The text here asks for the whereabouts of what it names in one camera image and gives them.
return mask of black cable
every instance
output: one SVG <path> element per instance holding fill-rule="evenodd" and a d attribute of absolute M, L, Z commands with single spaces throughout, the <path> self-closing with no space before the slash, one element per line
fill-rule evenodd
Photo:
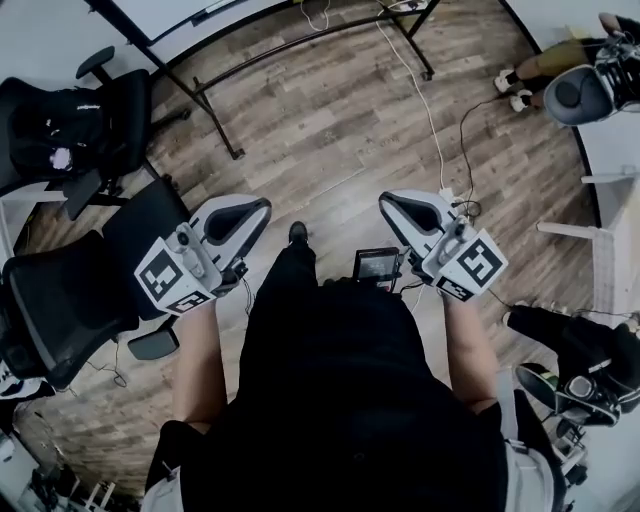
<path fill-rule="evenodd" d="M 465 205 L 465 209 L 467 212 L 467 217 L 469 217 L 469 220 L 471 221 L 471 225 L 473 225 L 473 221 L 475 220 L 476 217 L 472 217 L 470 212 L 469 212 L 469 204 L 471 204 L 471 196 L 473 195 L 473 189 L 474 189 L 474 184 L 473 184 L 473 173 L 471 170 L 471 164 L 469 163 L 469 157 L 467 156 L 467 150 L 464 147 L 464 131 L 462 129 L 463 124 L 465 122 L 465 120 L 467 119 L 467 117 L 469 116 L 469 114 L 471 114 L 471 112 L 473 112 L 475 109 L 477 109 L 478 107 L 482 106 L 482 105 L 487 105 L 489 103 L 493 103 L 496 100 L 502 99 L 504 96 L 503 95 L 499 95 L 496 96 L 494 98 L 491 98 L 490 100 L 485 100 L 485 101 L 481 101 L 480 103 L 478 103 L 477 105 L 471 107 L 469 110 L 467 110 L 465 112 L 465 114 L 462 116 L 462 119 L 460 121 L 460 148 L 462 149 L 462 154 L 464 155 L 464 161 L 467 164 L 467 170 L 469 171 L 469 185 L 471 187 L 471 190 L 469 191 L 469 197 L 467 197 L 466 201 L 462 201 L 462 203 L 460 204 L 464 204 Z M 476 203 L 479 207 L 479 213 L 482 213 L 482 206 L 480 205 L 479 202 L 477 201 L 473 201 L 474 203 Z"/>
<path fill-rule="evenodd" d="M 121 388 L 126 388 L 127 381 L 122 376 L 122 374 L 118 371 L 118 351 L 119 350 L 120 350 L 120 343 L 116 342 L 116 360 L 113 368 L 107 368 L 106 364 L 103 364 L 100 368 L 98 368 L 91 361 L 87 361 L 87 364 L 91 366 L 91 368 L 93 368 L 96 372 L 106 371 L 106 372 L 115 373 L 115 377 L 113 377 L 113 382 L 115 383 L 115 385 Z"/>
<path fill-rule="evenodd" d="M 500 297 L 498 297 L 498 295 L 496 295 L 496 293 L 495 293 L 491 288 L 489 288 L 489 293 L 490 293 L 491 295 L 493 295 L 493 296 L 496 298 L 496 300 L 497 300 L 500 304 L 502 304 L 503 306 L 505 306 L 505 307 L 507 307 L 507 308 L 509 308 L 509 309 L 511 309 L 511 308 L 513 307 L 513 306 L 511 306 L 510 304 L 507 304 L 505 301 L 503 301 Z"/>

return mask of wooden floor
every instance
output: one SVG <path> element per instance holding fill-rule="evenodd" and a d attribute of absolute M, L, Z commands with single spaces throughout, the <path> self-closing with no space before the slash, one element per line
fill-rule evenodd
<path fill-rule="evenodd" d="M 317 14 L 320 3 L 309 2 L 309 11 Z M 336 0 L 331 23 L 378 10 L 373 1 Z M 196 75 L 204 81 L 309 31 L 302 14 L 289 9 L 224 37 L 176 71 L 189 83 Z M 391 27 L 386 31 L 411 67 L 421 71 L 406 42 Z M 420 84 L 446 159 L 444 183 L 466 195 L 470 182 L 460 150 L 461 117 L 495 95 L 492 78 L 505 64 L 532 52 L 497 0 L 444 0 L 416 40 L 436 70 L 432 82 Z M 187 104 L 166 80 L 155 92 L 158 116 Z M 284 246 L 292 221 L 309 226 L 321 280 L 349 275 L 357 249 L 397 243 L 378 211 L 381 192 L 439 188 L 438 155 L 425 109 L 406 69 L 375 26 L 267 59 L 210 90 L 208 97 L 246 157 L 231 160 L 200 110 L 162 134 L 149 156 L 157 169 L 175 178 L 190 208 L 231 192 L 271 200 L 271 223 L 247 259 L 254 291 Z M 593 222 L 587 190 L 579 181 L 584 169 L 572 132 L 558 128 L 544 113 L 515 115 L 503 100 L 470 115 L 465 141 L 474 169 L 474 198 L 483 208 L 477 224 L 489 230 L 510 261 L 495 292 L 508 302 L 540 297 L 571 308 L 589 306 L 588 242 L 535 229 L 540 220 Z M 129 176 L 126 193 L 133 195 L 148 182 L 144 173 Z M 43 207 L 31 227 L 27 250 L 69 243 L 99 228 L 113 211 L 91 207 L 70 223 L 60 208 Z M 410 281 L 407 276 L 403 282 Z M 406 293 L 410 307 L 417 295 L 418 290 Z M 240 287 L 219 304 L 230 398 L 237 389 L 245 301 Z M 550 359 L 538 345 L 501 326 L 505 308 L 491 295 L 479 304 L 504 364 Z M 446 381 L 442 309 L 433 290 L 425 290 L 415 316 L 427 360 Z M 115 348 L 105 345 L 91 361 L 112 365 Z M 113 383 L 113 374 L 86 365 L 73 382 L 75 394 L 68 391 L 19 411 L 18 428 L 46 461 L 59 450 L 57 457 L 64 457 L 87 482 L 113 480 L 118 490 L 140 494 L 158 430 L 170 418 L 172 362 L 172 357 L 138 362 L 122 346 L 118 368 L 126 389 Z"/>

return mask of black mesh chair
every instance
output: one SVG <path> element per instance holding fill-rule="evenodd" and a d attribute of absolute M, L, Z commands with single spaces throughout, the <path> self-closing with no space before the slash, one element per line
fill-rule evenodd
<path fill-rule="evenodd" d="M 112 154 L 105 158 L 100 169 L 81 170 L 80 175 L 51 174 L 24 178 L 16 170 L 9 155 L 7 123 L 15 108 L 26 101 L 47 94 L 17 78 L 8 78 L 0 84 L 0 198 L 27 185 L 48 182 L 62 188 L 65 208 L 75 220 L 89 204 L 121 206 L 125 200 L 118 180 L 125 174 L 144 167 L 155 178 L 158 173 L 145 157 L 151 137 L 163 127 L 190 115 L 188 109 L 174 112 L 156 123 L 151 123 L 151 80 L 146 70 L 137 70 L 111 79 L 102 67 L 114 57 L 114 48 L 108 47 L 87 59 L 78 68 L 76 78 L 92 73 L 100 82 L 98 92 L 111 113 L 110 147 Z"/>
<path fill-rule="evenodd" d="M 19 379 L 44 377 L 64 389 L 90 356 L 139 318 L 163 315 L 133 270 L 158 237 L 189 212 L 168 179 L 155 180 L 103 227 L 65 247 L 16 256 L 0 286 L 0 358 Z M 175 317 L 150 336 L 170 336 Z"/>

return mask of small screen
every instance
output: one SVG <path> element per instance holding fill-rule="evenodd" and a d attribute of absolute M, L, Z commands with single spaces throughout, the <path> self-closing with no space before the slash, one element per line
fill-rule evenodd
<path fill-rule="evenodd" d="M 360 260 L 358 279 L 380 278 L 385 276 L 392 278 L 395 262 L 395 255 L 363 257 Z"/>

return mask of white shoe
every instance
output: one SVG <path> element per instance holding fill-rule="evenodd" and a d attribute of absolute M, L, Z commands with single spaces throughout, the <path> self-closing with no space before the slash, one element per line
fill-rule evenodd
<path fill-rule="evenodd" d="M 518 91 L 516 94 L 509 98 L 509 103 L 511 103 L 511 108 L 516 112 L 522 112 L 529 105 L 525 105 L 524 101 L 522 101 L 523 96 L 533 96 L 531 91 L 527 91 L 526 89 L 522 89 Z"/>
<path fill-rule="evenodd" d="M 498 89 L 499 92 L 507 92 L 509 89 L 511 89 L 511 86 L 513 84 L 507 82 L 507 77 L 511 73 L 513 73 L 513 69 L 503 69 L 502 71 L 500 71 L 500 74 L 493 79 L 493 85 L 496 86 L 496 89 Z"/>

